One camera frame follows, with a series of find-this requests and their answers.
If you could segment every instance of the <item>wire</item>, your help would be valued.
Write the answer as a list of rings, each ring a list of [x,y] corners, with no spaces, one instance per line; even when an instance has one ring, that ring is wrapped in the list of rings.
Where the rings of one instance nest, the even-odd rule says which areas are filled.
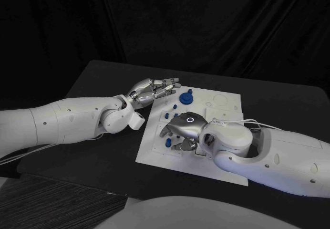
[[[5,165],[5,164],[7,164],[9,162],[18,160],[18,159],[22,158],[23,156],[26,156],[26,155],[35,153],[36,151],[43,150],[43,149],[46,149],[46,148],[49,148],[49,147],[52,147],[52,146],[56,146],[56,145],[58,145],[58,144],[46,145],[46,146],[41,147],[39,149],[36,149],[36,150],[33,150],[33,151],[31,151],[31,152],[22,154],[22,155],[16,155],[16,156],[13,156],[13,157],[10,157],[10,158],[2,160],[2,161],[0,161],[0,166]]]
[[[104,133],[101,134],[98,138],[92,138],[91,140],[98,140],[103,136],[104,136]]]
[[[265,125],[265,124],[263,124],[263,123],[258,123],[258,121],[257,121],[255,119],[244,119],[244,120],[238,120],[238,121],[228,121],[228,120],[221,120],[221,119],[216,119],[216,120],[221,121],[221,122],[224,122],[224,123],[238,123],[238,122],[242,122],[242,123],[252,123],[252,124],[257,124],[258,126],[260,126],[260,125],[264,125],[264,126],[268,126],[268,127],[274,128],[274,129],[277,129],[277,130],[283,130],[283,129],[280,129],[280,128],[271,126],[271,125]]]

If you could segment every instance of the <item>blue part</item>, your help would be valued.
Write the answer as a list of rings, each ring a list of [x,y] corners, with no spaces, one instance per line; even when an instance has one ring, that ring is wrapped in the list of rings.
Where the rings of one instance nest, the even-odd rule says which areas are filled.
[[[180,102],[188,105],[193,102],[195,98],[193,98],[193,95],[190,93],[182,93],[180,94]]]
[[[172,140],[170,140],[170,138],[166,140],[166,144],[165,144],[165,145],[166,145],[167,148],[170,148],[170,145],[172,145]]]

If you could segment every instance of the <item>dark table surface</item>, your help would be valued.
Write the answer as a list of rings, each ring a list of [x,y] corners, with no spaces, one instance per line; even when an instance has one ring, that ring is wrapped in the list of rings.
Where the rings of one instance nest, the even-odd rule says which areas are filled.
[[[126,94],[143,79],[180,78],[185,86],[241,94],[245,118],[330,142],[330,101],[312,86],[91,61],[67,98]],[[146,120],[152,106],[139,112]],[[252,181],[241,186],[136,163],[146,123],[95,141],[58,145],[28,155],[20,173],[75,183],[141,200],[193,196],[247,207],[301,228],[327,225],[330,200],[284,193]]]

